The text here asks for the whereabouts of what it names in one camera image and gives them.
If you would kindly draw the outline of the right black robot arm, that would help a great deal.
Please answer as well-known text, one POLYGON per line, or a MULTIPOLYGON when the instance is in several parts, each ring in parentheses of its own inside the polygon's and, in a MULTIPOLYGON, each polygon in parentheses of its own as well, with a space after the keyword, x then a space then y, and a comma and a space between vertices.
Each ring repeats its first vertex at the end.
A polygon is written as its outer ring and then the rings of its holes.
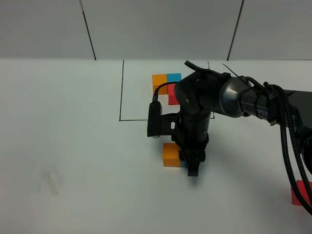
POLYGON ((174 87, 180 105, 176 124, 181 132, 179 144, 189 176, 197 176, 205 159, 212 112, 228 117, 256 116, 271 125, 290 130, 308 171, 312 170, 312 94, 261 85, 251 77, 232 77, 229 73, 194 72, 174 87))

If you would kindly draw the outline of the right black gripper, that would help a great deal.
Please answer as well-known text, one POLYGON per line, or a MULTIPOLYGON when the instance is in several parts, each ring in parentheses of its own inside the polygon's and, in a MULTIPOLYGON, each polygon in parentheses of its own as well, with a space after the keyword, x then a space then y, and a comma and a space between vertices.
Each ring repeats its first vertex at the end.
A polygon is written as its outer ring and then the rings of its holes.
POLYGON ((186 162, 188 176, 198 176, 199 166, 206 159, 205 150, 186 150, 185 148, 206 148, 209 142, 210 111, 200 111, 195 115, 180 111, 178 120, 180 133, 176 135, 175 141, 179 146, 184 147, 184 150, 179 150, 179 158, 186 162))

